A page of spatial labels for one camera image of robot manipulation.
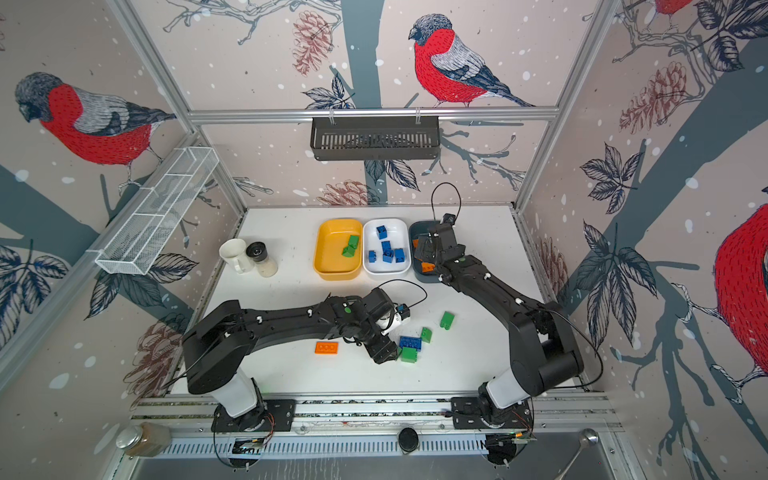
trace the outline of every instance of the wire basket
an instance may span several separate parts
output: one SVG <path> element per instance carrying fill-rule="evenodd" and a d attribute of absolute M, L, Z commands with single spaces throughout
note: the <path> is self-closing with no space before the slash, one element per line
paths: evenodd
<path fill-rule="evenodd" d="M 219 164 L 213 148 L 177 149 L 178 158 L 99 254 L 107 273 L 146 275 Z"/>
<path fill-rule="evenodd" d="M 318 161 L 434 160 L 440 154 L 438 118 L 314 118 L 310 146 Z"/>

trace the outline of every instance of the white wire basket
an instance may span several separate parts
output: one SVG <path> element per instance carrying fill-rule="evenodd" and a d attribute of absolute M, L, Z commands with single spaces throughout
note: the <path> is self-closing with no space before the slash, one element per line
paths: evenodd
<path fill-rule="evenodd" d="M 219 157 L 213 148 L 178 149 L 178 158 L 99 253 L 107 273 L 146 275 L 181 218 L 208 181 Z"/>

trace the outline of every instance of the white bowl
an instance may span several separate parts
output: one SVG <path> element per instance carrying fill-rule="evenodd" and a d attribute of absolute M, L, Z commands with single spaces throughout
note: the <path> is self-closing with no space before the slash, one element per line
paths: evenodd
<path fill-rule="evenodd" d="M 379 240 L 377 227 L 386 228 L 386 238 Z M 392 250 L 402 248 L 406 255 L 406 261 L 397 263 L 392 259 L 392 263 L 387 263 L 383 259 L 384 249 L 382 242 L 389 241 Z M 409 245 L 408 226 L 406 222 L 399 218 L 379 218 L 371 220 L 362 226 L 362 267 L 371 275 L 392 275 L 406 273 L 411 267 L 411 248 Z M 376 262 L 368 261 L 368 252 L 376 252 Z"/>

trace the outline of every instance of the green lego brick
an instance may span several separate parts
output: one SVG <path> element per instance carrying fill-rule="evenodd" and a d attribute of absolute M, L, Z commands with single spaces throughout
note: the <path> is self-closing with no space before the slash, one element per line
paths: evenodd
<path fill-rule="evenodd" d="M 427 327 L 422 328 L 422 342 L 430 343 L 432 341 L 432 331 Z"/>
<path fill-rule="evenodd" d="M 416 363 L 416 354 L 416 349 L 412 349 L 411 347 L 407 346 L 402 349 L 402 352 L 400 353 L 400 359 L 403 362 Z"/>
<path fill-rule="evenodd" d="M 446 330 L 450 330 L 452 324 L 453 324 L 453 313 L 450 313 L 450 312 L 443 313 L 442 319 L 440 320 L 440 326 Z"/>

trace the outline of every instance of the yellow bowl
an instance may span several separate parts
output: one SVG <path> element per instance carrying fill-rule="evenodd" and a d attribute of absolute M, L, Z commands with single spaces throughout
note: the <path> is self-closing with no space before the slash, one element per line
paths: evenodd
<path fill-rule="evenodd" d="M 342 252 L 351 235 L 359 237 L 357 250 L 354 257 L 345 257 Z M 320 225 L 313 265 L 323 280 L 355 278 L 362 266 L 362 223 L 353 218 L 335 218 Z"/>

